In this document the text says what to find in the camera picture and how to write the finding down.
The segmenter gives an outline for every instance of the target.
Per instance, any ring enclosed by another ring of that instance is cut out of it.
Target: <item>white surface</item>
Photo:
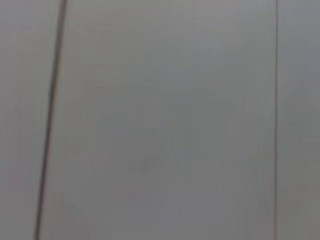
[[[320,236],[320,1],[279,6],[279,240]]]
[[[42,240],[273,237],[274,0],[70,0]]]
[[[0,239],[33,238],[58,0],[0,1]]]

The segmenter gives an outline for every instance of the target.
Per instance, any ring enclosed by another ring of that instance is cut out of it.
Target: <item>dark vertical line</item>
[[[47,110],[47,120],[46,120],[46,131],[45,131],[41,176],[40,176],[40,183],[39,183],[39,190],[38,190],[38,201],[37,201],[37,210],[36,210],[36,219],[35,219],[36,222],[35,222],[35,229],[34,229],[34,240],[40,240],[41,223],[42,223],[44,199],[45,199],[45,188],[46,188],[46,180],[47,180],[48,158],[49,158],[50,141],[51,141],[51,134],[52,134],[53,116],[54,116],[54,109],[55,109],[57,80],[58,80],[59,68],[60,68],[60,56],[61,56],[63,35],[64,35],[67,1],[68,0],[60,0],[58,22],[56,27],[54,56],[53,56],[53,63],[52,63],[49,96],[48,96],[49,99],[48,99],[48,110]]]
[[[274,66],[274,240],[278,240],[278,58],[279,0],[275,0],[275,66]]]

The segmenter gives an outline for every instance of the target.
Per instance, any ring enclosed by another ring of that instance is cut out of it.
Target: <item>vertical line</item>
[[[275,66],[274,66],[274,240],[278,240],[278,49],[279,0],[275,0]]]
[[[54,56],[53,56],[53,63],[52,63],[49,96],[48,96],[48,110],[47,110],[45,140],[44,140],[44,148],[43,148],[43,155],[42,155],[42,167],[41,167],[36,219],[35,219],[34,240],[40,240],[41,223],[42,223],[44,199],[45,199],[46,179],[47,179],[48,158],[49,158],[49,151],[50,151],[52,125],[53,125],[53,117],[54,117],[54,109],[55,109],[55,99],[56,99],[56,91],[57,91],[57,80],[58,80],[59,68],[60,68],[60,56],[61,56],[62,43],[63,43],[67,1],[68,0],[60,0],[58,22],[56,27]]]

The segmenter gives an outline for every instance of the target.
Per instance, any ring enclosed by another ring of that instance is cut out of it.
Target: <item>white wall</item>
[[[270,240],[274,0],[70,0],[42,240]]]
[[[279,240],[320,236],[320,1],[279,1]]]
[[[58,0],[0,1],[0,239],[31,240]]]

